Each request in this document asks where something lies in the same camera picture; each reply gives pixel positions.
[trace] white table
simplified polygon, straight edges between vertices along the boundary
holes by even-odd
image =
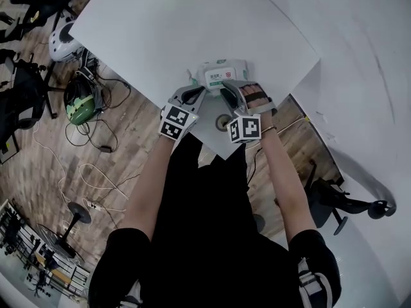
[[[91,0],[70,34],[161,108],[202,62],[246,60],[278,105],[319,61],[270,0]],[[207,97],[192,133],[227,158],[238,145],[215,128],[220,114]]]

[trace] forearm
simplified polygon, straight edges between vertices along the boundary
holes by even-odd
[[[166,181],[174,141],[161,136],[133,188],[120,228],[137,228],[151,240]]]
[[[263,134],[261,145],[270,168],[270,178],[282,211],[308,206],[304,188],[275,130]]]

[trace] black sleeve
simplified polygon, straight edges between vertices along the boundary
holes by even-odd
[[[142,231],[134,228],[113,231],[92,275],[90,308],[117,307],[144,273],[149,250],[150,240]]]
[[[312,273],[321,273],[327,277],[333,292],[333,305],[335,305],[341,295],[340,271],[333,252],[326,246],[321,234],[316,230],[298,233],[291,240],[288,249],[296,264],[302,258],[306,258]]]

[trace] black shirt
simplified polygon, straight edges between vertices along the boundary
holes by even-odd
[[[156,246],[140,230],[113,231],[92,277],[89,304],[117,307],[138,279],[143,307],[302,307],[298,263],[324,274],[333,290],[341,287],[334,255],[315,230],[297,234],[289,251],[266,237],[170,238]]]
[[[302,307],[298,263],[341,292],[334,255],[315,230],[289,250],[258,234],[247,196],[245,149],[198,168],[202,143],[186,135],[171,156],[152,242],[119,229],[89,289],[91,308],[117,307],[138,280],[143,307]]]

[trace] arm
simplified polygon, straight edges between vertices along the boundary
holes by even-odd
[[[253,85],[245,87],[243,93],[246,96],[260,90],[259,87]],[[267,103],[267,99],[257,99],[250,102],[249,107],[257,107]],[[271,112],[262,114],[261,129],[267,129],[272,125]],[[316,229],[308,207],[307,196],[275,128],[263,133],[261,146],[267,157],[270,178],[284,219],[287,241],[290,243],[299,232]]]
[[[133,188],[119,228],[136,228],[152,239],[174,143],[160,136]]]

